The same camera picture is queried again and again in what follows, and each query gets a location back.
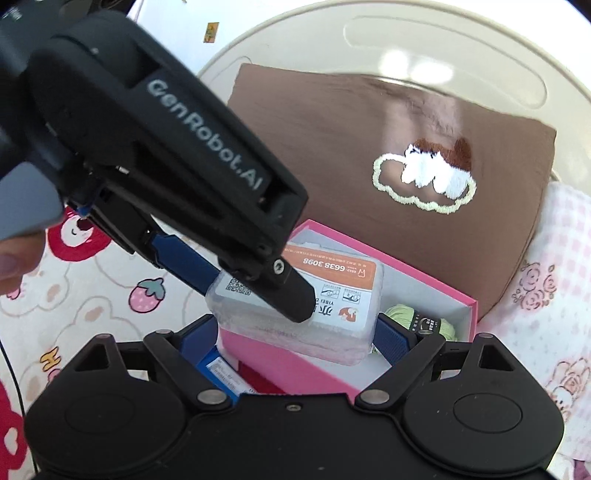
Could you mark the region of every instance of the open cardboard box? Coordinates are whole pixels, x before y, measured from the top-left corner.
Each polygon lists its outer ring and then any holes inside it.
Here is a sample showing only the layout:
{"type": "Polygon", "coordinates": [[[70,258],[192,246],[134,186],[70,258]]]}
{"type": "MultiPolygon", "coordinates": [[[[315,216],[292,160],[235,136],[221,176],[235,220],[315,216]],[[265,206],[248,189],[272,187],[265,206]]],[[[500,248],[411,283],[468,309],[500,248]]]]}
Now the open cardboard box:
{"type": "MultiPolygon", "coordinates": [[[[380,311],[402,303],[432,318],[445,318],[461,342],[471,342],[478,303],[467,295],[413,267],[313,220],[294,230],[291,242],[318,244],[342,252],[360,253],[384,265],[380,311]]],[[[288,394],[345,392],[353,399],[390,364],[379,353],[352,367],[290,352],[220,329],[224,349],[288,394]]]]}

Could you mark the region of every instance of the brown cloth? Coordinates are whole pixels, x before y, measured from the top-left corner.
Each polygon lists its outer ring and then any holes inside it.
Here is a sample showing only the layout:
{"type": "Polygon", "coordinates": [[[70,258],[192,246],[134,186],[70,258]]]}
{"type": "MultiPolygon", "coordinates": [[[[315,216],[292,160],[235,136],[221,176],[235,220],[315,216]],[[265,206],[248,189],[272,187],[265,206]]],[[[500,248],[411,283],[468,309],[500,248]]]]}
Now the brown cloth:
{"type": "MultiPolygon", "coordinates": [[[[251,64],[241,67],[228,105],[305,185],[301,221],[316,220],[477,299],[479,317],[501,298],[535,227],[555,130],[372,77],[251,64]],[[462,138],[476,190],[457,211],[404,205],[374,186],[381,155],[403,155],[419,139],[452,150],[462,138]]],[[[432,183],[403,183],[403,168],[385,161],[379,182],[402,197],[454,204],[432,183]]]]}

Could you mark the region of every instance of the yellow sticker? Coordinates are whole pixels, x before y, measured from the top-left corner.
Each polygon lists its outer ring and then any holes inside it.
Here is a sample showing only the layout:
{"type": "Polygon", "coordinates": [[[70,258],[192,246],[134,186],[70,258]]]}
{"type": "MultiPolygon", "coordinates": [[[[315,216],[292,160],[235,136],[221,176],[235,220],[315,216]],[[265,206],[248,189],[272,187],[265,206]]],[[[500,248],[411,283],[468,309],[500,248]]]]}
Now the yellow sticker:
{"type": "Polygon", "coordinates": [[[205,37],[203,37],[203,43],[213,43],[216,41],[217,28],[220,22],[212,22],[207,24],[205,31],[205,37]]]}

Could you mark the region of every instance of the human hand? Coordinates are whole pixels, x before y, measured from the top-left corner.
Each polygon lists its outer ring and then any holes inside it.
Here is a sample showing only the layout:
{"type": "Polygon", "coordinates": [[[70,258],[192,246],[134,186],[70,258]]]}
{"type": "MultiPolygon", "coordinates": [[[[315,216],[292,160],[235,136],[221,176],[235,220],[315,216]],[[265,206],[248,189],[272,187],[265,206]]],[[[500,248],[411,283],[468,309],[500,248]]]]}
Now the human hand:
{"type": "Polygon", "coordinates": [[[39,265],[44,249],[45,232],[0,242],[0,295],[21,286],[22,276],[39,265]]]}

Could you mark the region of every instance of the beige plastic tray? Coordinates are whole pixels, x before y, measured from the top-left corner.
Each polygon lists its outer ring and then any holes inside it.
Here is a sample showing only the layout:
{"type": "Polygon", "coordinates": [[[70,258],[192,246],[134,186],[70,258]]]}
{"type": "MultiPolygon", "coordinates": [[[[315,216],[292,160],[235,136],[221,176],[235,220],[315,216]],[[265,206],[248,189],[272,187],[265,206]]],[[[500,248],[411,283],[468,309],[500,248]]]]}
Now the beige plastic tray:
{"type": "Polygon", "coordinates": [[[555,60],[473,13],[423,0],[327,1],[238,37],[199,73],[222,100],[242,63],[362,73],[429,88],[557,130],[553,173],[591,194],[591,94],[555,60]]]}

